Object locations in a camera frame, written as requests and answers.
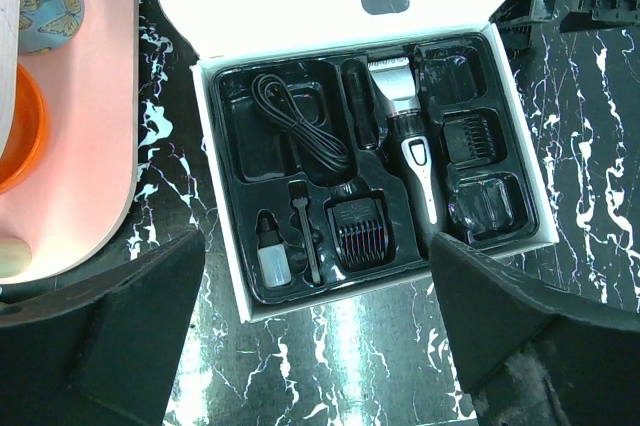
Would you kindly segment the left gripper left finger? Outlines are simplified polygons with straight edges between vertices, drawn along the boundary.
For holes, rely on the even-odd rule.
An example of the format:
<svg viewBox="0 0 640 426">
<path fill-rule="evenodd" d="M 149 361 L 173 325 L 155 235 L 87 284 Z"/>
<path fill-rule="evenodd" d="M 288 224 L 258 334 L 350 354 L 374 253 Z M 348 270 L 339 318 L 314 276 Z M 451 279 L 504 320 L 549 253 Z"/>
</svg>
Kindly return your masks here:
<svg viewBox="0 0 640 426">
<path fill-rule="evenodd" d="M 193 231 L 2 305 L 2 424 L 162 424 L 204 265 L 205 240 Z"/>
</svg>

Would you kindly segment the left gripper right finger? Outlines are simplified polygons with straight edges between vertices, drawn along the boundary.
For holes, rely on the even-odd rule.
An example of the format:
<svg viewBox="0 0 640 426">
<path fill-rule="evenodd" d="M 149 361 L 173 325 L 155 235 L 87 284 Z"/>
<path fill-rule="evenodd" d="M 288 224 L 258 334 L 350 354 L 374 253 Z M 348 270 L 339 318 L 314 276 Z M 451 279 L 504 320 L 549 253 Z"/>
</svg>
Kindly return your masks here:
<svg viewBox="0 0 640 426">
<path fill-rule="evenodd" d="M 479 424 L 638 424 L 637 313 L 558 289 L 444 233 L 429 262 Z"/>
</svg>

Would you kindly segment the small black comb guard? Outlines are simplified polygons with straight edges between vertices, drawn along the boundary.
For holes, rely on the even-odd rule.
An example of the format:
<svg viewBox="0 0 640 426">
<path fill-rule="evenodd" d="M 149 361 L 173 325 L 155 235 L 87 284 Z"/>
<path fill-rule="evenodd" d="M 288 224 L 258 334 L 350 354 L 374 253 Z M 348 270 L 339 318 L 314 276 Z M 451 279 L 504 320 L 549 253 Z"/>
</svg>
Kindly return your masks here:
<svg viewBox="0 0 640 426">
<path fill-rule="evenodd" d="M 449 159 L 458 169 L 492 164 L 498 158 L 490 125 L 481 115 L 447 121 L 443 135 Z"/>
</svg>

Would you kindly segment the small white oil bottle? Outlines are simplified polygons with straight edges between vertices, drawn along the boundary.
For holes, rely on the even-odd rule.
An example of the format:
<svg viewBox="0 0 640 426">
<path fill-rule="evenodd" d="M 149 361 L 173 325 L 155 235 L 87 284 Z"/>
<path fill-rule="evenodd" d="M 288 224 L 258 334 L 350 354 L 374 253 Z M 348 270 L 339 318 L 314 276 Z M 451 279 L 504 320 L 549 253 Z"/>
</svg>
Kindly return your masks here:
<svg viewBox="0 0 640 426">
<path fill-rule="evenodd" d="M 256 233 L 258 262 L 265 286 L 273 289 L 288 285 L 292 276 L 286 249 L 278 224 L 270 212 L 259 214 Z"/>
</svg>

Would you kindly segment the black comb attachment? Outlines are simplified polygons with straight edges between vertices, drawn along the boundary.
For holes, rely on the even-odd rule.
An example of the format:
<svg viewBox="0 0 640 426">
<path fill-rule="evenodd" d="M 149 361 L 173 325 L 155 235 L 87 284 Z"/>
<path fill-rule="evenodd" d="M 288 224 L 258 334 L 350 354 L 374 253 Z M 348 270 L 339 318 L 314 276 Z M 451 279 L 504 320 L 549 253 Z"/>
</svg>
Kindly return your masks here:
<svg viewBox="0 0 640 426">
<path fill-rule="evenodd" d="M 344 269 L 359 272 L 390 261 L 392 233 L 380 197 L 337 202 L 327 208 L 327 218 Z"/>
</svg>

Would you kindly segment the black silver hair clipper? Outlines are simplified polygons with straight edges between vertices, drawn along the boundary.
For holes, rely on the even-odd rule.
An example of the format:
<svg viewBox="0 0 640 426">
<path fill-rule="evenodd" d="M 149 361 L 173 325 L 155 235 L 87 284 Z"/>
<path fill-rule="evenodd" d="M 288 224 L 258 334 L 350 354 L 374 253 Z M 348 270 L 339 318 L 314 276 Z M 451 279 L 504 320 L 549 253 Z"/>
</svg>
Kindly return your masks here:
<svg viewBox="0 0 640 426">
<path fill-rule="evenodd" d="M 416 240 L 427 255 L 433 238 L 445 229 L 446 208 L 410 61 L 383 59 L 368 63 L 367 69 L 387 122 L 392 170 L 405 185 Z"/>
</svg>

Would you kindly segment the white clipper kit box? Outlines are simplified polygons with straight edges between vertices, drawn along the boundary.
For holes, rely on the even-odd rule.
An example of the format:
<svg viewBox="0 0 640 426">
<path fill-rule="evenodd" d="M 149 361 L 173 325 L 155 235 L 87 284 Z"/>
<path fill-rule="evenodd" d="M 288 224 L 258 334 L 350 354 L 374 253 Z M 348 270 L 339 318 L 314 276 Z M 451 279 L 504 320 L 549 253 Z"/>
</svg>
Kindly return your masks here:
<svg viewBox="0 0 640 426">
<path fill-rule="evenodd" d="M 429 275 L 405 185 L 392 170 L 387 122 L 367 64 L 410 61 L 446 232 L 502 258 L 552 245 L 557 228 L 505 46 L 492 15 L 506 0 L 159 0 L 194 49 L 194 89 L 239 318 L 256 322 Z M 362 65 L 378 147 L 362 150 L 343 66 Z M 478 114 L 498 158 L 458 169 L 443 127 Z M 312 282 L 288 184 L 307 184 L 322 284 Z M 392 233 L 390 261 L 344 269 L 327 208 L 380 197 Z M 267 288 L 258 262 L 258 216 L 270 212 L 292 280 Z"/>
</svg>

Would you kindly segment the black cleaning brush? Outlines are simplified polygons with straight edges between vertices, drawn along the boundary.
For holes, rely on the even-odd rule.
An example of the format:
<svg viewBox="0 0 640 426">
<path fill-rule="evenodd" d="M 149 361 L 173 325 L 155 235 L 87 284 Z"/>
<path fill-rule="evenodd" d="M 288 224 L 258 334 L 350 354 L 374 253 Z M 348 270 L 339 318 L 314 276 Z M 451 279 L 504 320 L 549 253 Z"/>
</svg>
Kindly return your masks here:
<svg viewBox="0 0 640 426">
<path fill-rule="evenodd" d="M 322 284 L 322 276 L 319 269 L 311 222 L 308 215 L 310 198 L 308 196 L 307 184 L 303 180 L 291 181 L 288 184 L 288 189 L 291 198 L 291 205 L 299 217 L 312 282 L 314 285 L 319 286 Z"/>
</svg>

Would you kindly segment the pink tiered wooden shelf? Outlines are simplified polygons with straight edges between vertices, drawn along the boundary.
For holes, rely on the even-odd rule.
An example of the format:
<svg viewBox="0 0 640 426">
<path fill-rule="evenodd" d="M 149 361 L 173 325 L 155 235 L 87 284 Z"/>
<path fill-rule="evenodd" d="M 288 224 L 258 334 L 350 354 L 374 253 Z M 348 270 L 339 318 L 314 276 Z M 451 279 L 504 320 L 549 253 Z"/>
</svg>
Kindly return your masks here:
<svg viewBox="0 0 640 426">
<path fill-rule="evenodd" d="M 49 53 L 23 56 L 50 112 L 35 171 L 1 196 L 1 234 L 31 249 L 2 284 L 55 276 L 115 234 L 132 202 L 138 147 L 138 0 L 85 0 L 79 33 Z"/>
</svg>

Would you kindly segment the orange cup on shelf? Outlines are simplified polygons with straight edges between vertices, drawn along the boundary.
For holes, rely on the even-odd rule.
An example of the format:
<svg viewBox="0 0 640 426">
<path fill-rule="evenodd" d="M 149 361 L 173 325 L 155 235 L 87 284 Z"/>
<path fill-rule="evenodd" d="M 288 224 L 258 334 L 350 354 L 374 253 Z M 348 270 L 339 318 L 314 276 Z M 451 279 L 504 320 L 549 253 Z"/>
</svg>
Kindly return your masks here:
<svg viewBox="0 0 640 426">
<path fill-rule="evenodd" d="M 41 88 L 19 64 L 13 121 L 1 156 L 1 193 L 16 188 L 40 165 L 50 138 L 50 112 Z"/>
</svg>

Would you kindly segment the black pen under box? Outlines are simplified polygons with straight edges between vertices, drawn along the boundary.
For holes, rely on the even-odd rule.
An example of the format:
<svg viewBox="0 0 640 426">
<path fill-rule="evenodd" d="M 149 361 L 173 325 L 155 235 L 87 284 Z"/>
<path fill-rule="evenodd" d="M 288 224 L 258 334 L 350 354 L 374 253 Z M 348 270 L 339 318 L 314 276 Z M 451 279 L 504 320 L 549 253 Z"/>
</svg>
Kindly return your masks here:
<svg viewBox="0 0 640 426">
<path fill-rule="evenodd" d="M 365 80 L 362 65 L 349 60 L 343 66 L 343 86 L 350 113 L 354 121 L 354 134 L 358 147 L 375 150 L 378 147 L 378 125 L 374 114 L 374 103 Z"/>
</svg>

